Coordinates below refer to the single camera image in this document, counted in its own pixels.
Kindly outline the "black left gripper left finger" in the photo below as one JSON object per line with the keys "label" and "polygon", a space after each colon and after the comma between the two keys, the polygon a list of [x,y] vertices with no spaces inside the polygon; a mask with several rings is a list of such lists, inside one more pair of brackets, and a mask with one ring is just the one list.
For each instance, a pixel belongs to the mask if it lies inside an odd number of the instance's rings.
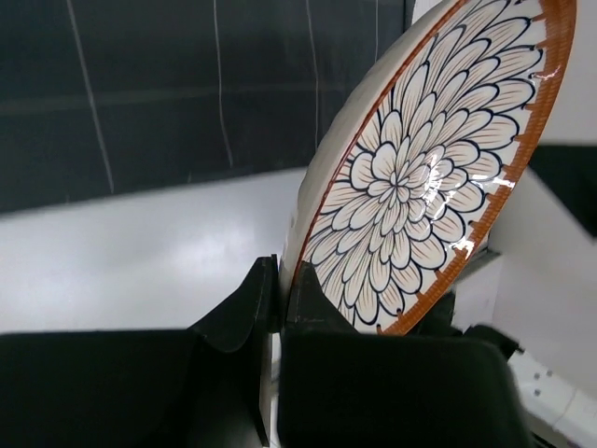
{"label": "black left gripper left finger", "polygon": [[275,257],[185,329],[1,338],[5,447],[267,447]]}

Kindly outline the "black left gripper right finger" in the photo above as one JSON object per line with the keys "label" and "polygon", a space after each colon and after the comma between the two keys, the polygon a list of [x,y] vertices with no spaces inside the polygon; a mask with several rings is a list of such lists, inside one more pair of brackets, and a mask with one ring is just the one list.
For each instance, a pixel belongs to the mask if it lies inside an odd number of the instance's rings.
{"label": "black left gripper right finger", "polygon": [[531,447],[508,360],[519,346],[476,325],[357,332],[303,263],[282,332],[284,447]]}

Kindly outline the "floral patterned ceramic plate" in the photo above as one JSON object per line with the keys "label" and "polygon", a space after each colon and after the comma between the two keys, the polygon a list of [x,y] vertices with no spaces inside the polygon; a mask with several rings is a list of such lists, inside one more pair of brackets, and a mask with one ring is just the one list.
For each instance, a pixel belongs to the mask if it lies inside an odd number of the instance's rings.
{"label": "floral patterned ceramic plate", "polygon": [[300,185],[280,268],[356,330],[405,334],[481,246],[562,84],[573,1],[442,1],[375,62]]}

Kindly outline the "dark checked cloth placemat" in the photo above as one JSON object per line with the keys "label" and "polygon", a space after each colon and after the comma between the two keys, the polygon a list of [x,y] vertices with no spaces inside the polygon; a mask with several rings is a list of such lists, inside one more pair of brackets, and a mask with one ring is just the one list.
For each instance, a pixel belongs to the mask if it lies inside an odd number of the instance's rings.
{"label": "dark checked cloth placemat", "polygon": [[307,165],[411,1],[5,1],[1,209]]}

